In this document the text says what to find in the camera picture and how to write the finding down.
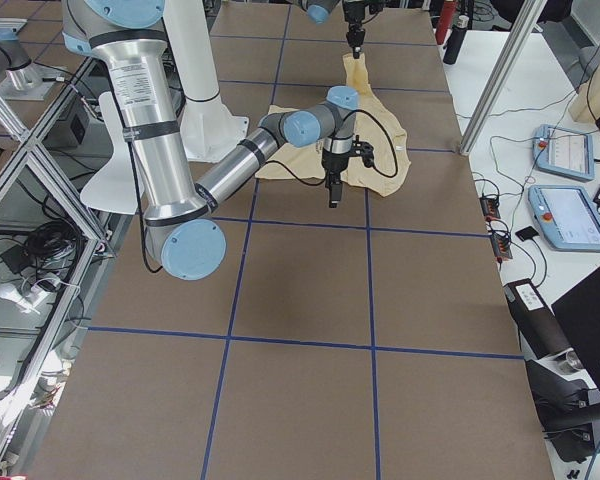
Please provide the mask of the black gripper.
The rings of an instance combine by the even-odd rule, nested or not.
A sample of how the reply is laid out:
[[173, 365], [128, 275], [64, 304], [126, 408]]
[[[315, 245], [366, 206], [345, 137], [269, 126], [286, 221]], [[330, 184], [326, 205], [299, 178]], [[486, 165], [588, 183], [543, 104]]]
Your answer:
[[341, 173], [348, 168], [348, 153], [333, 153], [322, 150], [321, 165], [325, 170], [325, 186], [328, 189], [328, 206], [337, 208], [342, 200]]
[[[365, 38], [363, 21], [366, 15], [366, 2], [363, 0], [342, 2], [344, 20], [348, 24], [346, 39], [349, 45], [362, 45]], [[354, 46], [352, 54], [354, 59], [359, 59], [362, 53], [361, 46]]]

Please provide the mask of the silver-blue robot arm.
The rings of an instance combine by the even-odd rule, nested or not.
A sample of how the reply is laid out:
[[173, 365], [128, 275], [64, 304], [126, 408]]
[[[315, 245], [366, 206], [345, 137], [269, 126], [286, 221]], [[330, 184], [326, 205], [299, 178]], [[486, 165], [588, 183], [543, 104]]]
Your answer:
[[344, 20], [348, 25], [346, 33], [347, 43], [352, 51], [354, 59], [359, 59], [366, 35], [363, 27], [366, 13], [373, 8], [372, 1], [336, 1], [336, 0], [297, 0], [291, 1], [292, 5], [298, 6], [315, 23], [325, 23], [338, 4], [342, 6]]
[[353, 150], [359, 96], [331, 88], [309, 109], [269, 114], [255, 129], [223, 104], [199, 1], [66, 1], [65, 46], [107, 68], [128, 146], [146, 262], [198, 280], [226, 252], [210, 218], [285, 145]]

